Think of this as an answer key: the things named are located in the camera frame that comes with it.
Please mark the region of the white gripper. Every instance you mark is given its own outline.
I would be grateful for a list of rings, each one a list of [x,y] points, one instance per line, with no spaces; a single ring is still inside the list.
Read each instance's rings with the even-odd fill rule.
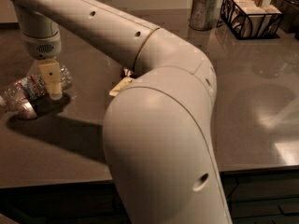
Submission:
[[[63,96],[60,65],[55,59],[62,50],[59,25],[48,17],[15,4],[21,37],[28,53],[38,62],[40,75],[51,100]]]

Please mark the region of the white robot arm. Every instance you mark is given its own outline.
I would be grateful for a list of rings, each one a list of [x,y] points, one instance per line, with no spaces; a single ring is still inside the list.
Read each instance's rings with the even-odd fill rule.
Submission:
[[[217,81],[205,53],[95,0],[11,1],[29,42],[49,42],[54,21],[138,76],[103,122],[107,164],[132,224],[233,224],[211,142]]]

